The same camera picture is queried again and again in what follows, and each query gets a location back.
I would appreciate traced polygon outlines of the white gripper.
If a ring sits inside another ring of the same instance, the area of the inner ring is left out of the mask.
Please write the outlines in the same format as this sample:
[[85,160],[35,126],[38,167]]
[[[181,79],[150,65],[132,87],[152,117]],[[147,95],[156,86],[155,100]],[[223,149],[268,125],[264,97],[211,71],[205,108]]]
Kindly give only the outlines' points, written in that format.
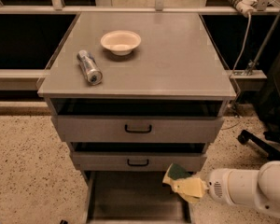
[[230,174],[231,169],[215,169],[207,175],[208,187],[199,177],[188,177],[177,179],[173,188],[188,203],[197,203],[208,191],[215,202],[234,205],[229,192]]

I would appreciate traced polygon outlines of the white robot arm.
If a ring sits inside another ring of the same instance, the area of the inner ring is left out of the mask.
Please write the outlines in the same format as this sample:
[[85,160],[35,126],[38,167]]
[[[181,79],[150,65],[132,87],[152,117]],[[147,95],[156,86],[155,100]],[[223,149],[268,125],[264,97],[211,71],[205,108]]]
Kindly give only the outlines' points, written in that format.
[[205,181],[173,163],[163,182],[188,203],[197,203],[208,193],[218,203],[280,218],[280,161],[269,161],[258,170],[215,169]]

